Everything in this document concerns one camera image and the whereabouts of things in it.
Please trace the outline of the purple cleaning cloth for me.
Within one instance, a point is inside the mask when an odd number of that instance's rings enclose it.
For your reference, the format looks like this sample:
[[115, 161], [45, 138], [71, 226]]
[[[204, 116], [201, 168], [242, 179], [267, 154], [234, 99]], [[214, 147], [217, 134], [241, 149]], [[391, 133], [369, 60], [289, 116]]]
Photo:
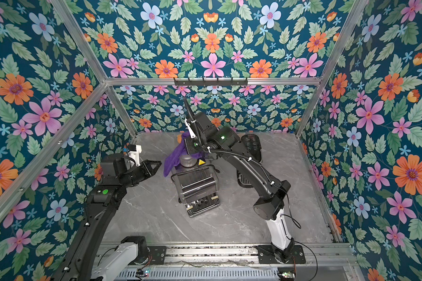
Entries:
[[[182, 136], [183, 136], [182, 143], [178, 144], [178, 146], [173, 150], [173, 152], [169, 156], [167, 156], [167, 158], [165, 159], [164, 177], [167, 177], [171, 173], [171, 170], [174, 167], [177, 168], [178, 166], [181, 166], [179, 163], [179, 158], [181, 155], [188, 154], [185, 139], [190, 138], [189, 132], [182, 133]], [[192, 155], [194, 158], [197, 158], [197, 160], [205, 157], [205, 154], [203, 152], [198, 152], [198, 153], [189, 154], [189, 155]]]

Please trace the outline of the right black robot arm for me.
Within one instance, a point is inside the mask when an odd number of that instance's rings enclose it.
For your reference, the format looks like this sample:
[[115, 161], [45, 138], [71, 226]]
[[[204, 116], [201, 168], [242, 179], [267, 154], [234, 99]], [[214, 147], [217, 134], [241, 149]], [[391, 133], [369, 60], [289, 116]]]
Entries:
[[286, 263], [293, 256], [295, 241], [290, 234], [284, 199], [291, 188], [287, 180], [279, 180], [256, 160], [254, 150], [247, 147], [241, 138], [229, 127], [215, 127], [202, 112], [194, 114], [187, 110], [186, 127], [191, 135], [191, 145], [199, 152], [214, 153], [231, 164], [255, 189], [259, 199], [254, 212], [266, 220], [271, 235], [270, 253], [280, 263]]

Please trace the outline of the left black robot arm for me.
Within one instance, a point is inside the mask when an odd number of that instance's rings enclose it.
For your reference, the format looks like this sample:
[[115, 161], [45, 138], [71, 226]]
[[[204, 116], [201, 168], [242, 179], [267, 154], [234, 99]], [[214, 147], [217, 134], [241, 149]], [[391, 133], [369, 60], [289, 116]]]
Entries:
[[106, 156], [102, 162], [102, 179], [85, 202], [85, 218], [52, 281], [89, 281], [97, 251], [106, 229], [116, 214], [129, 187], [156, 175], [162, 162], [135, 161], [121, 153]]

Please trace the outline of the black capsule coffee machine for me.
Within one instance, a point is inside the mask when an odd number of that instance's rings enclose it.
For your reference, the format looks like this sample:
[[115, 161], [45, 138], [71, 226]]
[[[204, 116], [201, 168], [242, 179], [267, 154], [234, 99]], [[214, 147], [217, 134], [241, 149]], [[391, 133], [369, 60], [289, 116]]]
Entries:
[[[241, 137], [241, 142], [247, 149], [247, 151], [254, 157], [258, 162], [262, 161], [261, 155], [261, 142], [260, 138], [255, 134], [246, 134]], [[237, 171], [237, 182], [242, 188], [250, 189], [252, 184], [239, 172]]]

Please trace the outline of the grey water tank lid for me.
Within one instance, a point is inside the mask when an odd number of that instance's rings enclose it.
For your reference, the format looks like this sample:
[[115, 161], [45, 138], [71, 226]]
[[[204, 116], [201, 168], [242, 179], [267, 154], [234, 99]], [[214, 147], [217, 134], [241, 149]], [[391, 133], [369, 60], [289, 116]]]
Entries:
[[198, 160], [197, 158], [194, 158], [192, 155], [181, 155], [179, 158], [179, 163], [184, 168], [193, 168], [197, 165]]

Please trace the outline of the black hook rail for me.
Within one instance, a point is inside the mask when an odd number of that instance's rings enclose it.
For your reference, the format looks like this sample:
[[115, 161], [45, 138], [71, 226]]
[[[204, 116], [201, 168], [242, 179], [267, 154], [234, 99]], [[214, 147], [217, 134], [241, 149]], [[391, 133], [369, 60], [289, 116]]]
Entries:
[[175, 78], [174, 85], [176, 86], [245, 86], [249, 84], [247, 78]]

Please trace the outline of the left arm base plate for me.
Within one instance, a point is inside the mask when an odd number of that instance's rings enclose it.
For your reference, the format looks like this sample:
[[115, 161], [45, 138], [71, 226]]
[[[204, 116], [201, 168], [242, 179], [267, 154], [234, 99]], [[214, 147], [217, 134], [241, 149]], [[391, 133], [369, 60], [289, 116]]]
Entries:
[[129, 261], [127, 266], [163, 265], [166, 258], [166, 246], [143, 246], [138, 248], [137, 256]]

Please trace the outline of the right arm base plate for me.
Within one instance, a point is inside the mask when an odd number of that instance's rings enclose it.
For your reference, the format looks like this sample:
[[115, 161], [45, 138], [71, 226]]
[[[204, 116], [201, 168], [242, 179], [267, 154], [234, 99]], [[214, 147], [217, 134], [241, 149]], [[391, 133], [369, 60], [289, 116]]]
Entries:
[[292, 245], [280, 250], [273, 245], [258, 245], [258, 259], [260, 264], [305, 264], [305, 254], [302, 246]]

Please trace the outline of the aluminium front rail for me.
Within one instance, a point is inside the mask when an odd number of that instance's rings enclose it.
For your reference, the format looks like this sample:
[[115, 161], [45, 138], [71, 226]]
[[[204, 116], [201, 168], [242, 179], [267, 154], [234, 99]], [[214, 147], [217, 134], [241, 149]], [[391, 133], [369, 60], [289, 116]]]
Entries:
[[150, 242], [147, 246], [166, 246], [163, 265], [127, 266], [153, 271], [156, 267], [245, 267], [245, 268], [358, 268], [359, 263], [347, 243], [304, 243], [305, 264], [260, 264], [256, 246], [268, 244], [244, 243], [180, 243]]

